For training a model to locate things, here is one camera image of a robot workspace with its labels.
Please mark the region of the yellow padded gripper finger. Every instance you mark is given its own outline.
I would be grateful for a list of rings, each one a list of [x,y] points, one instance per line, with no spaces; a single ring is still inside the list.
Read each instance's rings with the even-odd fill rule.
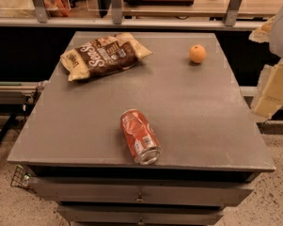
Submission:
[[[274,24],[275,17],[271,17],[266,22],[264,22],[261,26],[253,30],[250,35],[249,39],[253,42],[257,43],[264,43],[270,40],[270,33],[272,26]]]
[[[249,117],[265,122],[283,106],[283,59],[274,66],[265,65],[250,106]]]

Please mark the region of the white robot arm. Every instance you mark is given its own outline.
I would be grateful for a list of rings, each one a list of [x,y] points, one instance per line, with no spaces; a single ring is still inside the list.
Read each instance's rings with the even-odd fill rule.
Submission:
[[[263,122],[271,119],[283,105],[283,6],[274,17],[252,31],[249,39],[268,42],[270,52],[280,58],[274,66],[263,67],[250,106],[250,118]]]

